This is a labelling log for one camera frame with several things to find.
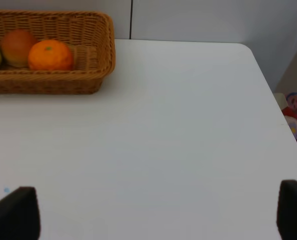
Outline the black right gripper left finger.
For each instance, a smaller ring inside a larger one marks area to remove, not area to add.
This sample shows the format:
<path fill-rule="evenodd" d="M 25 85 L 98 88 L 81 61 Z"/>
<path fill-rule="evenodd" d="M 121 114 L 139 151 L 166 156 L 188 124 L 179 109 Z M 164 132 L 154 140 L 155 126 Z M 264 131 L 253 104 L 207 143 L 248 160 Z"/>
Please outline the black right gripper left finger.
<path fill-rule="evenodd" d="M 38 240 L 41 219 L 36 189 L 21 186 L 0 200 L 0 240 Z"/>

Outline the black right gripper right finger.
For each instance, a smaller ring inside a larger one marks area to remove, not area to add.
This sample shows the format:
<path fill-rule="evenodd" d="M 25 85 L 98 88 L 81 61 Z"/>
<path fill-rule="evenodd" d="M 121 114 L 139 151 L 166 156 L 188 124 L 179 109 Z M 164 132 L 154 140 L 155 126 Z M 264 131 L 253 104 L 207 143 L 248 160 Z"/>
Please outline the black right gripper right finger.
<path fill-rule="evenodd" d="M 283 240 L 297 240 L 297 180 L 280 183 L 276 225 Z"/>

